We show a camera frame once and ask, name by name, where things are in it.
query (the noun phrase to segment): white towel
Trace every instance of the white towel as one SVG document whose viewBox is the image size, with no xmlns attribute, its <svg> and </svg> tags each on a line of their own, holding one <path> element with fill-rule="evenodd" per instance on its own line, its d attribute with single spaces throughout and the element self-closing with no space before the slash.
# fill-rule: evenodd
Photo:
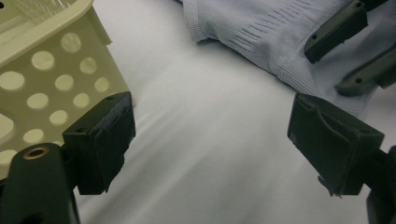
<svg viewBox="0 0 396 224">
<path fill-rule="evenodd" d="M 355 116 L 373 92 L 344 97 L 334 85 L 396 41 L 396 0 L 368 12 L 368 27 L 315 64 L 304 56 L 306 40 L 349 1 L 181 1 L 194 41 L 218 39 L 298 92 L 326 99 Z"/>
</svg>

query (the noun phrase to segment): white sheet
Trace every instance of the white sheet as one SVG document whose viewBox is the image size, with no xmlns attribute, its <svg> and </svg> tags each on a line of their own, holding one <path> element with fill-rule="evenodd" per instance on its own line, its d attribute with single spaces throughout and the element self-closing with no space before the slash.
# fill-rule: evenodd
<svg viewBox="0 0 396 224">
<path fill-rule="evenodd" d="M 218 42 L 195 44 L 176 0 L 94 7 L 137 101 L 137 137 L 109 193 L 78 196 L 82 223 L 368 223 L 369 190 L 330 197 L 287 138 L 291 88 Z M 386 151 L 395 92 L 378 91 L 361 116 Z"/>
</svg>

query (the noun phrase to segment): cream plastic basket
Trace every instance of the cream plastic basket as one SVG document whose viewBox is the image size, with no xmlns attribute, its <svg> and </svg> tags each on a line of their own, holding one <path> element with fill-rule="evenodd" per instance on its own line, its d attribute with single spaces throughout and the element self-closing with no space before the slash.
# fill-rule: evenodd
<svg viewBox="0 0 396 224">
<path fill-rule="evenodd" d="M 12 157 L 128 91 L 92 0 L 0 0 L 0 179 Z"/>
</svg>

